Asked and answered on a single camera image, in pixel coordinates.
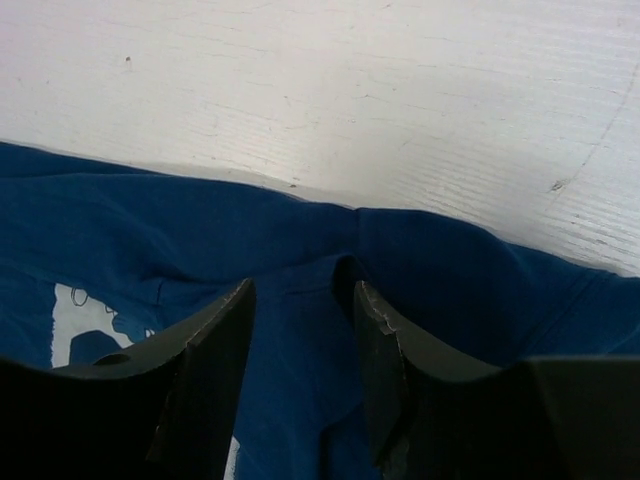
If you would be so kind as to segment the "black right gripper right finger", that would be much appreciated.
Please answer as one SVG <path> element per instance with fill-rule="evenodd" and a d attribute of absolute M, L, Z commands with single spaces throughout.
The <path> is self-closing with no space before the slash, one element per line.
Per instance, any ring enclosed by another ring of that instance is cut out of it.
<path fill-rule="evenodd" d="M 385 479 L 635 479 L 639 361 L 499 368 L 399 314 L 372 286 L 353 318 L 373 465 Z"/>

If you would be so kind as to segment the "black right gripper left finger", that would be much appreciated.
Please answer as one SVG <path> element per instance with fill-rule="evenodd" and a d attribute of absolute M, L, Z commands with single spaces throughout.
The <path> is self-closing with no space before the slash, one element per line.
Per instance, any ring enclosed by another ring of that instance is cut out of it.
<path fill-rule="evenodd" d="M 92 364 L 1 364 L 5 479 L 220 479 L 252 338 L 244 280 Z"/>

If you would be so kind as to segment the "blue printed t shirt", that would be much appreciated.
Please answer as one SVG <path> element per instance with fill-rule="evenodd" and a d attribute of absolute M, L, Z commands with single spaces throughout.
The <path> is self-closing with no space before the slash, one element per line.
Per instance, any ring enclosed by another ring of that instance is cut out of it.
<path fill-rule="evenodd" d="M 496 366 L 639 350 L 637 279 L 465 222 L 2 145 L 4 356 L 40 368 L 93 362 L 245 278 L 257 309 L 237 479 L 375 477 L 348 322 L 360 280 Z"/>

